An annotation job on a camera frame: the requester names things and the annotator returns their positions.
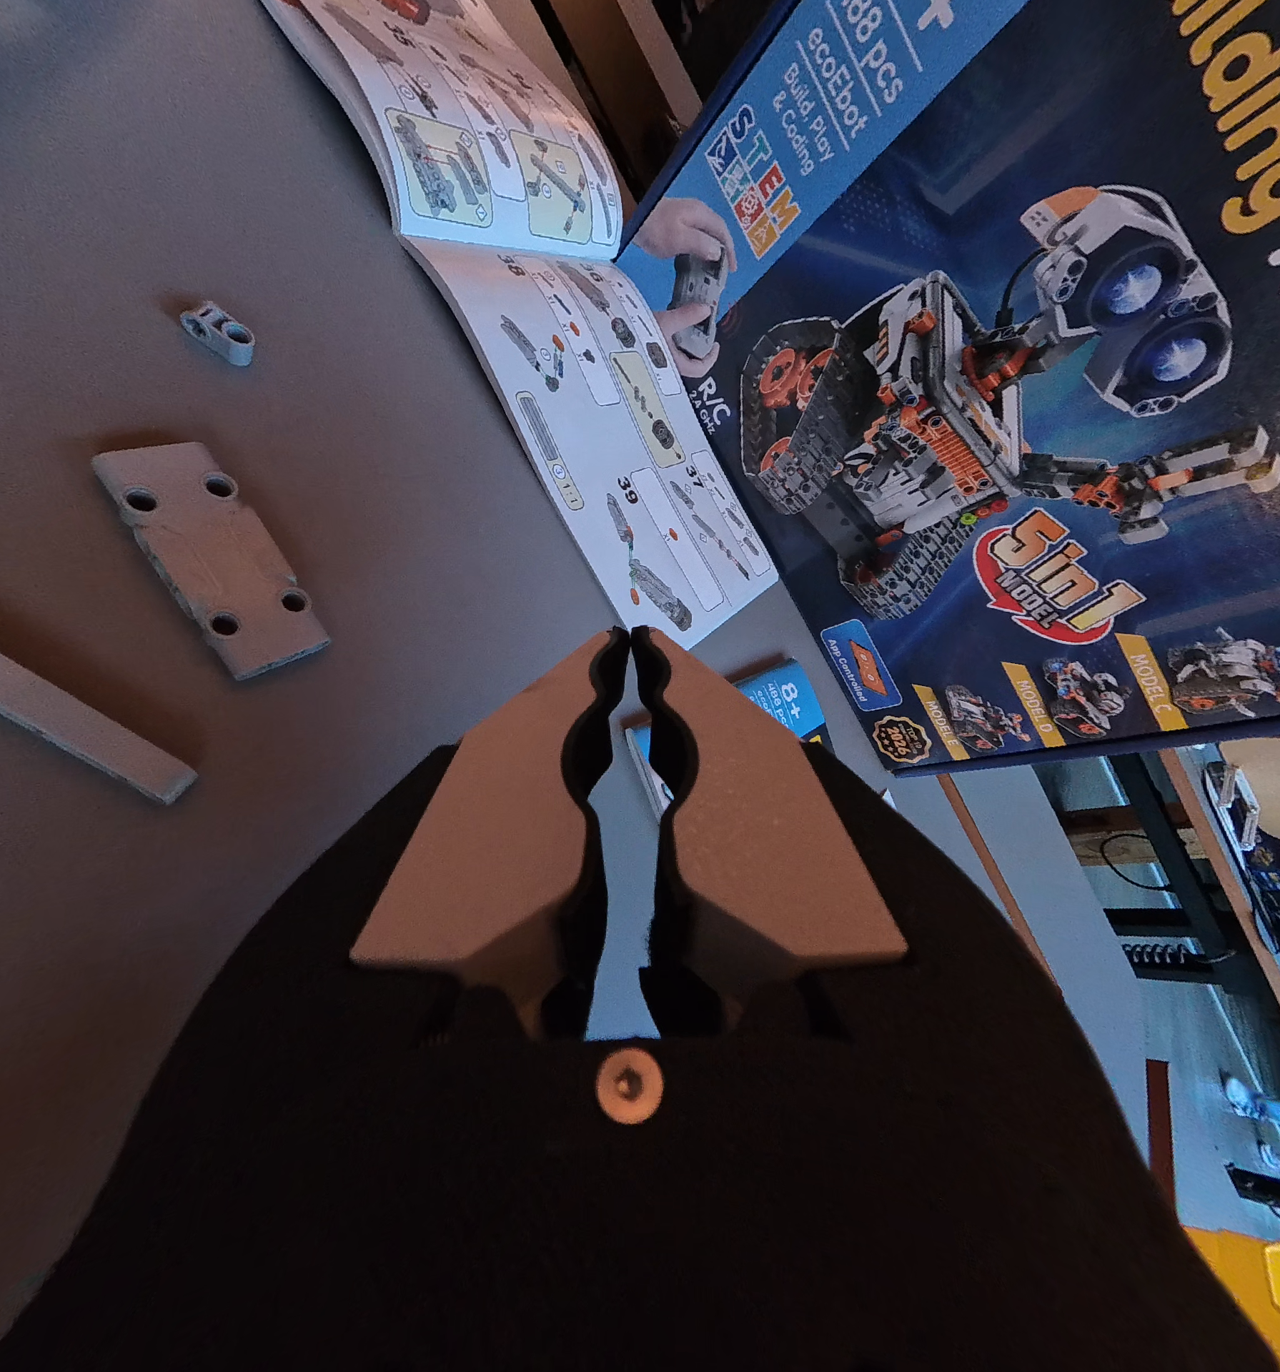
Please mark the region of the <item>small grey connector brick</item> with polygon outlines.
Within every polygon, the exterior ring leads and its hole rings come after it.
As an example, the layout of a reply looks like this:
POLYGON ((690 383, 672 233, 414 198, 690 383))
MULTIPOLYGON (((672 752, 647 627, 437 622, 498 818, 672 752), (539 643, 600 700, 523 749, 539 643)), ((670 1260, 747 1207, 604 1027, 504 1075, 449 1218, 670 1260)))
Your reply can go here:
POLYGON ((212 301, 179 313, 184 332, 221 357, 230 366, 243 369, 253 361, 253 333, 212 301))

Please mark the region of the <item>wooden-edged side table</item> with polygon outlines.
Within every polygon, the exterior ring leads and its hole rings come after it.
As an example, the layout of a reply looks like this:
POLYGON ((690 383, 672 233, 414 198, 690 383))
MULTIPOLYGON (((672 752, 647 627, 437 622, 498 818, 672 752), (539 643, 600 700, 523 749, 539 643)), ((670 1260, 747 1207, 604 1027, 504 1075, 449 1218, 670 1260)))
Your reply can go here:
POLYGON ((1216 746, 1036 764, 1045 799, 1148 985, 1210 989, 1240 1038, 1280 1051, 1280 896, 1254 889, 1216 746))

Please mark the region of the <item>blue robot kit box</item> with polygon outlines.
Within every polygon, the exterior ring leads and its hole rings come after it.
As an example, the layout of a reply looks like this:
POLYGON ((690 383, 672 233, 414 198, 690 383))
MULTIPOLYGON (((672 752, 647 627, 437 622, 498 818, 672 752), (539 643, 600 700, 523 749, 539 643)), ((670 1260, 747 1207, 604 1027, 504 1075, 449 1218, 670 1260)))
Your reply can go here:
POLYGON ((883 765, 1280 734, 1280 2, 783 3, 639 217, 883 765))

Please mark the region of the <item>open instruction booklet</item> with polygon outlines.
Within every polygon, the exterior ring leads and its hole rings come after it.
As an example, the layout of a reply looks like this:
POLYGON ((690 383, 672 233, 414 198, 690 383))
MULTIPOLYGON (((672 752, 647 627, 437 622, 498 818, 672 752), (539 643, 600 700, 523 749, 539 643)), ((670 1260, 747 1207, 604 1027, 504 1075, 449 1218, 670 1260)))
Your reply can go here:
POLYGON ((614 167, 491 9, 263 8, 373 156, 393 232, 463 326, 622 624, 691 646, 774 585, 669 336, 613 264, 614 167))

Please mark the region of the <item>small blue kit manual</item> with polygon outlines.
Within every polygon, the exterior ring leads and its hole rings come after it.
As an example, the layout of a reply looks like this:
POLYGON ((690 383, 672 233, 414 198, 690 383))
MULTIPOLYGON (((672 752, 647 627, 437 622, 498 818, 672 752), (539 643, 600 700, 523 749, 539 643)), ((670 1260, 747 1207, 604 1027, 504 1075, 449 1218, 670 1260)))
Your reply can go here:
MULTIPOLYGON (((768 669, 743 677, 734 688, 760 711, 797 736, 802 743, 818 743, 834 752, 822 708, 803 668, 796 660, 783 660, 768 669)), ((631 759, 645 786, 654 818, 662 820, 672 802, 672 792, 650 764, 648 719, 634 719, 625 728, 631 759)))

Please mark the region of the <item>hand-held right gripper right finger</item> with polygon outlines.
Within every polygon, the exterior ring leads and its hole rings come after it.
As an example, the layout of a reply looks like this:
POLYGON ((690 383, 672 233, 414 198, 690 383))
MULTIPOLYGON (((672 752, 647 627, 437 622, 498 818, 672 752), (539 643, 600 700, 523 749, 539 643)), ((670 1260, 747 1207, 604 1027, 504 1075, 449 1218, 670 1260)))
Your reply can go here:
POLYGON ((749 995, 806 970, 906 954, 799 739, 656 628, 631 634, 660 821, 641 988, 665 1036, 721 1033, 749 995))

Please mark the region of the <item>grey plate with four holes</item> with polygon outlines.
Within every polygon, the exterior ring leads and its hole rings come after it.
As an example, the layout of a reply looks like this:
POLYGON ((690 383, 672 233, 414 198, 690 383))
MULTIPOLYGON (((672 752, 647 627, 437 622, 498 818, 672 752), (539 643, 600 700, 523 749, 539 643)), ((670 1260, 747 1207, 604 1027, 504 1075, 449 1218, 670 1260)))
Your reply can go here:
POLYGON ((204 445, 101 453, 92 472, 237 681, 327 646, 309 596, 204 445))

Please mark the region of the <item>long flat grey bar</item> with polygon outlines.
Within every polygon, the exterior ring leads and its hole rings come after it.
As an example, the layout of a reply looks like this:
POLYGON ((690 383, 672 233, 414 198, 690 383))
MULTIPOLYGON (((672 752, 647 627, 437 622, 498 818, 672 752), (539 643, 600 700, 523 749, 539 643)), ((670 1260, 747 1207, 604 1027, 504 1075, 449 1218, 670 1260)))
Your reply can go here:
POLYGON ((1 653, 0 716, 162 805, 175 802, 197 775, 1 653))

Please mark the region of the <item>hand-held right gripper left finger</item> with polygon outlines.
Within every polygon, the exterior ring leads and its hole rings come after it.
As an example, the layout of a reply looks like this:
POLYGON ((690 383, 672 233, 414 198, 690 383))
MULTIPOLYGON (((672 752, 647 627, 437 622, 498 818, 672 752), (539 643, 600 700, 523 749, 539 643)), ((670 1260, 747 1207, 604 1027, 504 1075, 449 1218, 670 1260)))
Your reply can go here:
POLYGON ((368 968, 493 986, 579 1038, 606 933, 598 820, 628 634, 598 632, 468 730, 350 948, 368 968))

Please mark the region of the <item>yellow plastic object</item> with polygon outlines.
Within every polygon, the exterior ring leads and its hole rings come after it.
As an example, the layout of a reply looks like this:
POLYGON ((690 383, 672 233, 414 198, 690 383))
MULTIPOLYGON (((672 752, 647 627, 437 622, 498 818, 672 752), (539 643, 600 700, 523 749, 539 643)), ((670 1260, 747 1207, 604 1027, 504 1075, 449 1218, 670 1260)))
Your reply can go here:
POLYGON ((1280 1241, 1223 1229, 1184 1231, 1280 1363, 1280 1241))

